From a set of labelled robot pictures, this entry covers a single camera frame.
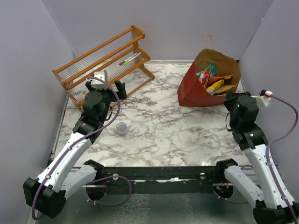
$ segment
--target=wooden frame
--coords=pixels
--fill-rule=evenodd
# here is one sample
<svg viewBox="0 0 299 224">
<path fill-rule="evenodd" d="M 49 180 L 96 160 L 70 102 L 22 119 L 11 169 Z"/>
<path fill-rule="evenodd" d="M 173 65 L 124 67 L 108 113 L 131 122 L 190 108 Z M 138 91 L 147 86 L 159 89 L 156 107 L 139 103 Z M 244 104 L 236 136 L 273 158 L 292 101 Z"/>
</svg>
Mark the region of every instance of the wooden frame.
<svg viewBox="0 0 299 224">
<path fill-rule="evenodd" d="M 119 40 L 121 37 L 131 34 L 131 40 L 118 47 L 111 53 L 101 56 L 99 50 L 107 45 L 112 45 L 114 41 Z M 126 76 L 136 68 L 139 68 L 143 71 L 149 78 L 143 82 L 141 85 L 137 86 L 127 95 L 130 96 L 136 90 L 144 86 L 147 82 L 154 79 L 155 76 L 144 66 L 144 63 L 150 60 L 150 56 L 143 51 L 138 41 L 145 37 L 145 33 L 140 30 L 135 25 L 132 25 L 131 28 L 123 31 L 122 33 L 116 35 L 110 40 L 102 43 L 101 45 L 95 47 L 94 49 L 86 52 L 80 57 L 74 59 L 73 61 L 67 63 L 57 70 L 53 70 L 54 75 L 59 80 L 60 84 L 66 90 L 67 94 L 73 101 L 73 103 L 82 110 L 81 106 L 84 103 L 84 91 L 81 91 L 83 88 L 82 83 L 86 80 L 87 76 L 93 75 L 96 71 L 101 71 L 108 68 L 111 68 L 113 71 L 112 76 L 109 76 L 108 73 L 108 82 L 109 84 L 113 84 L 115 80 L 119 80 L 122 77 Z M 123 60 L 124 57 L 128 57 L 128 54 L 132 53 L 141 53 L 138 57 L 136 57 L 132 62 L 130 62 L 129 66 L 121 67 L 118 65 L 120 60 Z M 74 89 L 77 92 L 81 91 L 79 96 L 76 96 L 74 93 Z"/>
</svg>

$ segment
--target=marble surface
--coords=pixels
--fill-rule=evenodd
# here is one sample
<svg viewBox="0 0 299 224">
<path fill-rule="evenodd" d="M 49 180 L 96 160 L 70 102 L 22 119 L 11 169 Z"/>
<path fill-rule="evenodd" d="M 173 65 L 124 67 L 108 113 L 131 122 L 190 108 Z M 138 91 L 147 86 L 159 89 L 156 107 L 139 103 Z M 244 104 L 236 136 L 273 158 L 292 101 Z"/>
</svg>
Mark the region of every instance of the marble surface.
<svg viewBox="0 0 299 224">
<path fill-rule="evenodd" d="M 75 166 L 89 159 L 104 166 L 210 166 L 233 158 L 249 164 L 225 127 L 227 110 L 182 107 L 177 89 L 190 64 L 147 64 L 155 79 L 121 102 L 116 121 L 104 130 Z M 141 71 L 123 78 L 127 92 L 146 80 Z M 81 112 L 69 100 L 55 156 L 67 142 Z M 119 136 L 115 127 L 125 122 L 130 130 Z"/>
</svg>

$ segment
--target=wooden dish rack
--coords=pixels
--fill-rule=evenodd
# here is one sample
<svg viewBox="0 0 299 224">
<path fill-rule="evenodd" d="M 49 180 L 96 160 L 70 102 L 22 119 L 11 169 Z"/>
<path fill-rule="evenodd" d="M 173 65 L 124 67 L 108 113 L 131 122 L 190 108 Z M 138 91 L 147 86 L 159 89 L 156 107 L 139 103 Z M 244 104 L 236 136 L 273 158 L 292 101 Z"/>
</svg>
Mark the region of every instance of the wooden dish rack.
<svg viewBox="0 0 299 224">
<path fill-rule="evenodd" d="M 144 63 L 150 60 L 150 56 L 138 44 L 138 41 L 144 37 L 144 32 L 135 25 L 132 25 L 131 28 L 86 52 L 61 68 L 53 70 L 53 73 L 73 103 L 82 110 L 85 95 L 88 93 L 88 89 L 85 87 L 87 76 L 93 75 L 96 71 L 106 70 L 108 73 L 108 83 L 112 85 L 115 80 L 120 80 L 125 75 L 139 68 L 149 78 L 128 93 L 127 95 L 129 96 L 155 78 L 144 66 Z M 108 50 L 111 50 L 111 47 L 115 47 L 116 49 L 105 55 L 103 54 L 105 46 L 108 47 Z M 132 54 L 139 52 L 141 54 L 127 65 L 119 65 L 120 62 L 126 60 Z"/>
</svg>

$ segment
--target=gray wall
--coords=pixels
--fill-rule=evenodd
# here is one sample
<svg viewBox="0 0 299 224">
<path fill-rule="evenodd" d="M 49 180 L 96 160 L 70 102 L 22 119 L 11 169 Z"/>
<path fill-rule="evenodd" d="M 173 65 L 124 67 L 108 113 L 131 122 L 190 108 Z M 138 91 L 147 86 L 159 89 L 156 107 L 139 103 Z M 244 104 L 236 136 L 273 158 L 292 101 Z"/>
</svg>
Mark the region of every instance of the gray wall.
<svg viewBox="0 0 299 224">
<path fill-rule="evenodd" d="M 22 224 L 22 185 L 46 164 L 65 99 L 51 70 L 73 53 L 41 1 L 1 1 L 0 30 L 0 223 Z"/>
<path fill-rule="evenodd" d="M 245 89 L 258 94 L 272 91 L 299 109 L 299 1 L 274 0 L 240 66 Z M 260 111 L 258 123 L 269 140 L 285 134 L 294 123 L 295 115 L 288 106 L 273 100 Z M 299 128 L 271 149 L 285 184 L 299 201 Z"/>
<path fill-rule="evenodd" d="M 209 32 L 216 49 L 241 59 L 272 0 L 43 0 L 81 55 L 132 24 L 151 59 L 193 60 Z M 208 37 L 206 47 L 210 47 Z"/>
</svg>

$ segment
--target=red paper bag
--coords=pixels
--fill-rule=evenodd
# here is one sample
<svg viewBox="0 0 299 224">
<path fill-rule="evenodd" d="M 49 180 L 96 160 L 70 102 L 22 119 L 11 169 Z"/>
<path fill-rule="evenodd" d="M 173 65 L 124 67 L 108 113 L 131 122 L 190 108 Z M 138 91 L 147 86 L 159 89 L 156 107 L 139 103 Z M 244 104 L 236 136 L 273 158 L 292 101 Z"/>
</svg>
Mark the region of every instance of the red paper bag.
<svg viewBox="0 0 299 224">
<path fill-rule="evenodd" d="M 233 58 L 225 56 L 216 50 L 203 49 L 195 58 L 178 88 L 178 102 L 180 106 L 214 106 L 223 104 L 225 95 L 210 95 L 196 76 L 196 72 L 203 71 L 211 63 L 215 64 L 217 76 L 233 75 L 232 79 L 225 81 L 225 84 L 235 85 L 233 92 L 236 91 L 241 78 L 239 64 Z"/>
</svg>

